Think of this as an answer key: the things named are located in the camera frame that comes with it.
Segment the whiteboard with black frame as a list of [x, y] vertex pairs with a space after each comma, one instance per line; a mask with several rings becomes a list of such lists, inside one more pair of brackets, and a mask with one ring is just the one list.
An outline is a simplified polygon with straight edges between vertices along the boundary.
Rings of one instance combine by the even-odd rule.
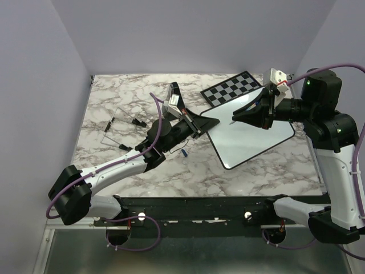
[[232, 123], [233, 111], [247, 106], [261, 91], [262, 88], [258, 88], [200, 114], [220, 120], [207, 135], [226, 170], [236, 168], [295, 135], [295, 130], [289, 122], [275, 121], [268, 130], [241, 122]]

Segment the blue marker cap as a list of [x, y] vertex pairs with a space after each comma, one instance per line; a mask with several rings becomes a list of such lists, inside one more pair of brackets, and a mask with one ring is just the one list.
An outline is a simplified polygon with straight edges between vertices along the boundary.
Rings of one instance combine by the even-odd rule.
[[187, 153], [184, 149], [181, 149], [181, 152], [182, 152], [182, 154], [183, 154], [185, 157], [187, 157], [187, 156], [188, 156], [188, 153]]

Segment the blue whiteboard marker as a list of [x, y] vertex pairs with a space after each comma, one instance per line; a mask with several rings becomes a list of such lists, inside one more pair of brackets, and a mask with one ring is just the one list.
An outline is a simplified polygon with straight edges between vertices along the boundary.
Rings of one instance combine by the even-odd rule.
[[253, 102], [250, 106], [241, 107], [233, 111], [232, 121], [229, 123], [234, 124], [236, 122], [245, 123], [247, 117], [249, 117], [259, 105], [259, 101]]

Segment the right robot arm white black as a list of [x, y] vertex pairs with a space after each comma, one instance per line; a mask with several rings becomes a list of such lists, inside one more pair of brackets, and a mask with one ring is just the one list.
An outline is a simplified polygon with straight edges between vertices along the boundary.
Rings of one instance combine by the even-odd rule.
[[330, 205], [315, 206], [277, 195], [266, 199], [262, 216], [270, 224], [289, 219], [304, 225], [321, 243], [353, 243], [364, 234], [364, 189], [358, 166], [364, 131], [351, 116], [336, 109], [342, 80], [335, 66], [312, 68], [301, 80], [301, 97], [287, 99], [285, 92], [293, 81], [271, 69], [261, 93], [235, 110], [232, 121], [265, 130], [275, 121], [301, 123], [311, 140]]

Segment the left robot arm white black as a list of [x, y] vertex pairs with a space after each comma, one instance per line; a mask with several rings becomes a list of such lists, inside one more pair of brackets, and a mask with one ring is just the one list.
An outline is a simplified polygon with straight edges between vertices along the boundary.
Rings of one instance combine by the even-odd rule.
[[165, 100], [153, 100], [158, 118], [140, 144], [98, 166], [79, 170], [70, 165], [63, 169], [48, 193], [48, 219], [60, 218], [64, 225], [72, 225], [84, 217], [100, 217], [113, 225], [123, 224], [127, 215], [120, 199], [99, 196], [98, 192], [125, 178], [155, 169], [166, 160], [166, 152], [188, 137], [199, 138], [220, 122], [188, 109], [176, 82], [169, 84]]

